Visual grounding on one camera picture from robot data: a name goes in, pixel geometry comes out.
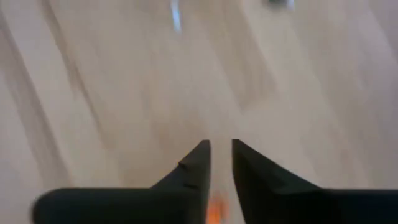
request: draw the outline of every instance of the black plastic part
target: black plastic part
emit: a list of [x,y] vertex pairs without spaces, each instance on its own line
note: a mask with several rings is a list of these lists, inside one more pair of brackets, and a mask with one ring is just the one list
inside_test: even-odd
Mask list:
[[398,223],[398,191],[322,189],[238,139],[233,175],[247,224]]
[[149,189],[60,189],[34,204],[35,224],[198,223],[206,218],[210,142]]

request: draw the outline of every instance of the orange light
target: orange light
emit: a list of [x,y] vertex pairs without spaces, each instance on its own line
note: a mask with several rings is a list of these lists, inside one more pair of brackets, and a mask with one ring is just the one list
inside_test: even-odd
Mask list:
[[220,196],[214,196],[207,208],[207,224],[221,224],[226,217],[227,204]]

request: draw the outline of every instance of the blurry object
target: blurry object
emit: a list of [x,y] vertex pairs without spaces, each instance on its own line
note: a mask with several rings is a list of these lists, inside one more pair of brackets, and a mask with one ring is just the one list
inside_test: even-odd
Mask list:
[[181,33],[181,13],[180,13],[179,4],[180,4],[179,0],[171,0],[170,8],[172,11],[174,30],[180,34]]
[[273,6],[287,6],[289,9],[294,8],[294,0],[268,0]]
[[323,189],[238,139],[233,175],[247,224],[398,223],[398,190]]
[[35,224],[204,224],[210,176],[210,142],[204,140],[148,189],[60,189],[36,201]]

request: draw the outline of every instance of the wooden floor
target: wooden floor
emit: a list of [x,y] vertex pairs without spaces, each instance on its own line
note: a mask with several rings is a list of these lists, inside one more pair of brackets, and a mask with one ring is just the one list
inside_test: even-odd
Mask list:
[[324,187],[398,188],[398,3],[0,0],[0,223],[68,187],[147,187],[240,138]]

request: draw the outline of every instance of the wood grain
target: wood grain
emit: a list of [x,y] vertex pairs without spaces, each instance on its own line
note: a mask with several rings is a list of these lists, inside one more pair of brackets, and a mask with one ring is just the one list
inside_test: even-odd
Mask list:
[[169,1],[0,1],[4,222],[57,187],[150,186],[201,139],[227,223],[232,138],[324,187],[396,188],[390,7],[181,0],[178,34]]

